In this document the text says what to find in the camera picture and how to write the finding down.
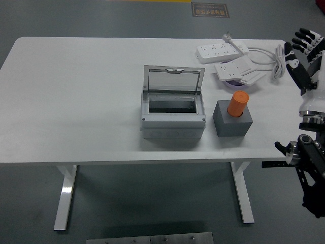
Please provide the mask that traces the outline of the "robot right hand white shell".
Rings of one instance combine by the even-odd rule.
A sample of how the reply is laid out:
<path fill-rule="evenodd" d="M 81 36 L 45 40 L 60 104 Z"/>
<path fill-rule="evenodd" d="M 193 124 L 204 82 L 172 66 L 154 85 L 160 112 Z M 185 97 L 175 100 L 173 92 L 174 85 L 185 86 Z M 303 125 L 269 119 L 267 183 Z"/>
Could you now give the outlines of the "robot right hand white shell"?
<path fill-rule="evenodd" d="M 324 113 L 324 37 L 305 28 L 295 33 L 292 42 L 284 44 L 287 71 L 301 91 L 303 103 L 300 114 Z M 294 50 L 307 58 L 306 69 L 296 57 Z"/>

